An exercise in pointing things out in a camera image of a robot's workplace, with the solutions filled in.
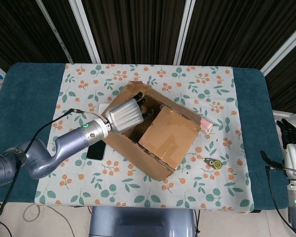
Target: floral tablecloth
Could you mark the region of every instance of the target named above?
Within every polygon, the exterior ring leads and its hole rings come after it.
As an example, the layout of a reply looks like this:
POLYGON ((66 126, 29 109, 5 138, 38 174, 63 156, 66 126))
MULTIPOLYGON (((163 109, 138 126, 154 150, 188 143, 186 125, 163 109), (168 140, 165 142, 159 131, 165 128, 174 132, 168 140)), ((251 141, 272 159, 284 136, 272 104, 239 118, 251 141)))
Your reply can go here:
MULTIPOLYGON (((67 64, 54 118, 70 108, 97 111, 129 80, 142 80, 217 125, 199 133, 177 171, 163 182, 152 180, 106 146, 103 160, 86 158, 87 149, 65 160, 40 179, 36 203, 194 208, 249 212, 254 209, 231 67, 67 64), (201 158, 219 159, 213 170, 201 158)), ((47 148, 55 139, 94 119, 70 114, 54 123, 47 148)))

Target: robot finger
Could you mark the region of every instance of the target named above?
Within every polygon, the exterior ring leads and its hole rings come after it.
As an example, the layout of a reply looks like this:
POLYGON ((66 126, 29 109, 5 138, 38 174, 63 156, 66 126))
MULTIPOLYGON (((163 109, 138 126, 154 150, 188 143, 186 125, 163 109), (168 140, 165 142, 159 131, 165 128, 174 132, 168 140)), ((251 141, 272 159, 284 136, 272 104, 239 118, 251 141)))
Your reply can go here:
POLYGON ((153 115, 153 110, 149 110, 147 113, 144 113, 143 114, 143 118, 144 119, 147 119, 147 118, 149 118, 152 115, 153 115))
POLYGON ((288 130, 290 143, 296 144, 296 128, 283 118, 282 118, 282 123, 288 130))
POLYGON ((265 153, 265 151, 260 151, 260 154, 262 156, 262 159, 265 161, 265 163, 267 163, 268 165, 277 167, 277 168, 283 168, 283 165, 279 162, 270 160, 270 158, 267 156, 267 154, 265 153))
POLYGON ((287 130, 286 126, 282 122, 280 122, 279 120, 277 120, 276 123, 279 126, 279 128, 281 129, 283 148, 286 149, 287 144, 290 143, 288 130, 287 130))
POLYGON ((146 103, 146 101, 147 101, 146 98, 144 98, 144 99, 138 101, 137 104, 138 104, 139 107, 140 107, 141 105, 143 105, 144 103, 146 103))
POLYGON ((136 101, 139 101, 143 96, 143 93, 142 92, 138 92, 137 95, 135 95, 133 98, 136 100, 136 101))

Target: robotic arm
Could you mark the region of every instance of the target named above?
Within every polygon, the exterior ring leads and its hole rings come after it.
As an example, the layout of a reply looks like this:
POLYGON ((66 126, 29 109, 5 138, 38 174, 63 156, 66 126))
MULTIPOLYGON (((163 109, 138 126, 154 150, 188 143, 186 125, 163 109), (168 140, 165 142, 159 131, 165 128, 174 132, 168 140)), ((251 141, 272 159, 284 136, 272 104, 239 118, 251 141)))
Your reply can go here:
POLYGON ((284 164, 270 160, 264 151, 261 151, 261 155, 264 161, 270 165, 270 166, 266 166, 268 179, 269 179, 268 169, 285 170, 287 174, 287 177, 290 181, 289 185, 287 186, 288 198, 289 198, 288 215, 289 215, 289 222, 293 227, 292 230, 295 232, 296 231, 296 128, 292 124, 287 122, 285 119, 282 119, 281 121, 277 121, 276 123, 280 127, 281 133, 282 133, 282 142, 283 142, 283 148, 284 148, 284 164))
POLYGON ((112 107, 105 113, 105 118, 100 116, 58 137, 54 156, 50 155, 39 139, 33 141, 27 152, 24 151, 30 141, 8 149, 0 155, 0 186, 13 180, 19 162, 33 179, 40 179, 50 174, 65 159, 106 138, 110 131, 122 133, 143 122, 153 111, 142 114, 141 105, 146 101, 140 100, 142 95, 140 92, 132 99, 112 107))

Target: black phone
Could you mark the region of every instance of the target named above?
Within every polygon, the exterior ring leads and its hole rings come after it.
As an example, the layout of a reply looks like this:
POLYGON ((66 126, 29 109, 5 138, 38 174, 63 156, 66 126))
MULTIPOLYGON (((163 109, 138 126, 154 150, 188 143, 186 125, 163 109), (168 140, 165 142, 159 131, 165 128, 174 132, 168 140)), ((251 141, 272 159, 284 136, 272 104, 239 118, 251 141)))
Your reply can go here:
POLYGON ((87 152, 88 159, 103 160, 106 143, 104 141, 98 141, 97 143, 89 146, 87 152))

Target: small cardboard box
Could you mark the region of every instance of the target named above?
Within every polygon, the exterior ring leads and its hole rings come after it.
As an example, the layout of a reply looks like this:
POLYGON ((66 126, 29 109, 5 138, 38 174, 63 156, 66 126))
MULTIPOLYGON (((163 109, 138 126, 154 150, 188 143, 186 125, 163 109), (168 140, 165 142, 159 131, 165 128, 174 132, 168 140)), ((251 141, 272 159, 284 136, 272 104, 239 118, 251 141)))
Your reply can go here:
POLYGON ((145 174, 162 181, 181 163, 200 131, 201 116, 141 81, 130 81, 107 109, 140 91, 147 100, 143 113, 153 109, 153 116, 124 133, 109 133, 104 141, 145 174))

